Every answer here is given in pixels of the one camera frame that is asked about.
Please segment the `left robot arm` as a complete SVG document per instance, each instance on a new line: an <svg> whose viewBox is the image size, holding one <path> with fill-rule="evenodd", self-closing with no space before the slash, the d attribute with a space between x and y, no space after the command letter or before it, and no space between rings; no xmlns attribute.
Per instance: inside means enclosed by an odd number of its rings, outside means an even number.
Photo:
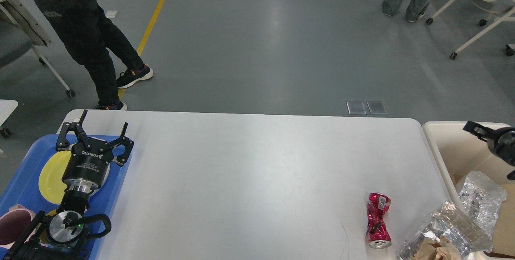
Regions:
<svg viewBox="0 0 515 260"><path fill-rule="evenodd" d="M38 139L1 196L2 260L94 260L134 141L88 135L79 121Z"/></svg>

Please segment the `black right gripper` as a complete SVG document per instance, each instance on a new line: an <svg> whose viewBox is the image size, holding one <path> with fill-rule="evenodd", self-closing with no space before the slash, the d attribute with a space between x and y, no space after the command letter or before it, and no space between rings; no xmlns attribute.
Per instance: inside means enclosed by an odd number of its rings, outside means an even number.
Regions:
<svg viewBox="0 0 515 260"><path fill-rule="evenodd" d="M492 154L515 166L515 130L514 128L500 128L498 130L482 126L477 122L467 121L462 128L483 142L487 142ZM507 175L508 180L515 180L515 170Z"/></svg>

